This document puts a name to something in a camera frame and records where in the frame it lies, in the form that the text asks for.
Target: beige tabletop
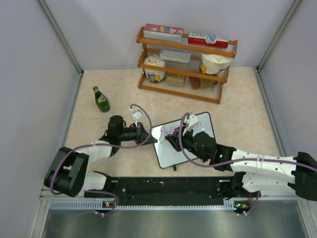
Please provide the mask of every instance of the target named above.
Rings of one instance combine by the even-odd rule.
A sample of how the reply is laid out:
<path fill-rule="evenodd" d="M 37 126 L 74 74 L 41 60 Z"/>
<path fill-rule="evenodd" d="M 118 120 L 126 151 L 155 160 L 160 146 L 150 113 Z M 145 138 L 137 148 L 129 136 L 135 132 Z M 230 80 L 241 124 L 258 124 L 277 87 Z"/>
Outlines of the beige tabletop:
<path fill-rule="evenodd" d="M 109 118 L 121 115 L 130 125 L 131 104 L 138 104 L 150 115 L 152 124 L 159 125 L 180 119 L 185 112 L 209 112 L 217 143 L 244 151 L 278 155 L 256 78 L 251 67 L 231 67 L 228 83 L 223 88 L 221 103 L 214 104 L 193 99 L 152 92 L 138 88 L 142 70 L 111 69 L 86 70 L 81 83 L 66 146 L 74 148 L 99 139 L 107 129 Z M 109 99 L 111 109 L 99 111 L 95 104 L 93 86 L 98 86 Z M 141 119 L 146 131 L 149 123 Z M 122 145 L 135 145 L 133 141 Z M 226 176 L 212 168 L 200 168 L 183 163 L 173 168 L 159 167 L 153 145 L 135 149 L 120 149 L 113 157 L 100 159 L 89 165 L 88 171 L 100 171 L 110 176 Z"/>

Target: gray wall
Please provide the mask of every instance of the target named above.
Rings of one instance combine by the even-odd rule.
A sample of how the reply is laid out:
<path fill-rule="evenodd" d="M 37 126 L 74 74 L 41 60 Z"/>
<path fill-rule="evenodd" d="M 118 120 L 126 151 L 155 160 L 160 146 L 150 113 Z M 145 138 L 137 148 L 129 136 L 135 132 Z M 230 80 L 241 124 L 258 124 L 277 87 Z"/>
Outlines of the gray wall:
<path fill-rule="evenodd" d="M 286 150 L 317 159 L 317 1 L 302 2 L 264 67 Z"/>
<path fill-rule="evenodd" d="M 234 65 L 258 65 L 294 0 L 47 0 L 84 69 L 136 67 L 142 25 L 239 40 Z"/>
<path fill-rule="evenodd" d="M 0 237 L 27 237 L 78 74 L 35 0 L 0 7 Z"/>

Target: whiteboard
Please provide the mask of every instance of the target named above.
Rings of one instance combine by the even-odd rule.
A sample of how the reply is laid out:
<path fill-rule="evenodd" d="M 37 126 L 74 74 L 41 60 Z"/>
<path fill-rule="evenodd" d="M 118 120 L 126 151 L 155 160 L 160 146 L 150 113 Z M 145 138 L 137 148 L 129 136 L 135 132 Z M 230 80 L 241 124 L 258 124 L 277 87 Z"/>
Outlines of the whiteboard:
<path fill-rule="evenodd" d="M 193 129 L 193 135 L 204 131 L 210 137 L 214 137 L 210 114 L 208 112 L 204 112 L 197 114 L 196 117 L 198 119 L 198 123 Z M 181 151 L 177 152 L 167 140 L 164 140 L 164 137 L 169 134 L 173 134 L 174 130 L 178 128 L 179 125 L 180 119 L 162 125 L 157 125 L 152 128 L 152 136 L 158 140 L 158 142 L 154 144 L 154 149 L 161 169 L 188 161 Z M 186 149 L 185 152 L 189 158 L 197 158 L 197 156 L 193 155 Z"/>

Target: bottle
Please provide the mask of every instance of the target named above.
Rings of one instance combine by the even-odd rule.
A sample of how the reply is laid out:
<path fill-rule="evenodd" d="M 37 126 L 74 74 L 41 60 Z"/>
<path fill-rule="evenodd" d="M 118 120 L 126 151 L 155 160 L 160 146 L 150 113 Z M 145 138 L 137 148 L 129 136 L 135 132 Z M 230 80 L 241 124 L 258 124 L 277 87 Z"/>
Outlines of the bottle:
<path fill-rule="evenodd" d="M 97 86 L 93 87 L 93 91 L 95 92 L 95 101 L 99 110 L 103 113 L 108 112 L 110 110 L 110 103 L 108 101 L 108 98 L 99 91 L 99 88 Z"/>

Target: wooden shelf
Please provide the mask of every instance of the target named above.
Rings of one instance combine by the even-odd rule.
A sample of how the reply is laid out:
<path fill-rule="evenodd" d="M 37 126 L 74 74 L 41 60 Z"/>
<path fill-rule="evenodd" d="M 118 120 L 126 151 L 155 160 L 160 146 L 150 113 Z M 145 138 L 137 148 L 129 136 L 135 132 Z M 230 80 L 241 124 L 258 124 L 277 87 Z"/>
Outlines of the wooden shelf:
<path fill-rule="evenodd" d="M 228 81 L 230 67 L 225 69 L 224 76 L 218 77 L 218 76 L 214 76 L 214 75 L 203 74 L 201 72 L 192 72 L 192 71 L 188 71 L 188 70 L 179 70 L 179 69 L 169 68 L 169 67 L 158 67 L 158 66 L 153 66 L 153 65 L 147 65 L 147 64 L 144 64 L 144 60 L 146 59 L 146 57 L 148 57 L 148 53 L 153 53 L 153 54 L 160 53 L 159 49 L 148 48 L 147 44 L 163 46 L 163 47 L 172 47 L 172 48 L 177 48 L 177 49 L 196 51 L 196 52 L 202 52 L 202 53 L 208 53 L 208 54 L 216 54 L 216 55 L 222 55 L 222 56 L 228 56 L 228 57 L 235 58 L 236 52 L 237 52 L 237 46 L 238 46 L 237 40 L 229 41 L 229 44 L 232 45 L 232 51 L 222 51 L 222 50 L 218 50 L 215 48 L 200 47 L 200 46 L 194 46 L 194 45 L 185 45 L 182 43 L 173 43 L 173 42 L 168 42 L 168 41 L 160 41 L 160 40 L 153 40 L 153 39 L 144 38 L 143 29 L 144 29 L 144 27 L 141 27 L 139 30 L 139 33 L 137 35 L 137 43 L 142 43 L 142 52 L 141 52 L 141 55 L 140 55 L 139 60 L 138 60 L 138 64 L 137 64 L 138 67 L 141 67 L 143 69 L 148 68 L 148 69 L 154 69 L 154 70 L 159 70 L 159 71 L 164 71 L 164 72 L 169 72 L 169 73 L 177 73 L 177 74 L 183 74 L 183 75 L 193 76 L 193 77 L 197 77 L 197 78 L 218 81 L 218 82 L 220 82 L 220 91 L 219 91 L 217 98 L 209 98 L 209 97 L 199 96 L 196 94 L 179 92 L 179 90 L 175 91 L 175 90 L 169 90 L 169 89 L 144 85 L 144 79 L 146 78 L 144 70 L 143 70 L 141 79 L 139 81 L 139 88 L 157 91 L 157 92 L 168 93 L 168 94 L 173 94 L 173 95 L 177 95 L 177 96 L 193 98 L 193 99 L 198 99 L 198 100 L 207 101 L 207 102 L 213 102 L 213 103 L 218 103 L 218 104 L 220 103 L 221 96 L 222 96 L 223 84 Z M 188 34 L 183 34 L 182 37 L 188 38 Z M 201 60 L 201 58 L 199 56 L 191 56 L 191 60 Z"/>

